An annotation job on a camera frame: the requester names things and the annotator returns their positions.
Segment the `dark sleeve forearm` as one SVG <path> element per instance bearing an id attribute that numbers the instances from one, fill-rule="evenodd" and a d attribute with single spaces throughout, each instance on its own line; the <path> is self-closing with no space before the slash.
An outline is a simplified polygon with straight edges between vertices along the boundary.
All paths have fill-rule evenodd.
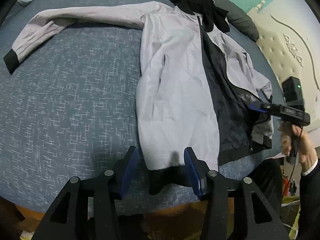
<path id="1" fill-rule="evenodd" d="M 300 179 L 297 239 L 319 239 L 319 159 Z"/>

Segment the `person's right hand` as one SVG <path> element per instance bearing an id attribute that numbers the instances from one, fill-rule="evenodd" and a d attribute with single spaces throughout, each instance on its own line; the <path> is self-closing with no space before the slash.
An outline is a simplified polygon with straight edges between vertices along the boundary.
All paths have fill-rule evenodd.
<path id="1" fill-rule="evenodd" d="M 292 136 L 295 135 L 299 137 L 299 163 L 302 167 L 302 173 L 309 174 L 316 167 L 318 157 L 308 133 L 289 122 L 283 122 L 279 127 L 279 131 L 281 132 L 280 142 L 283 155 L 290 154 Z"/>

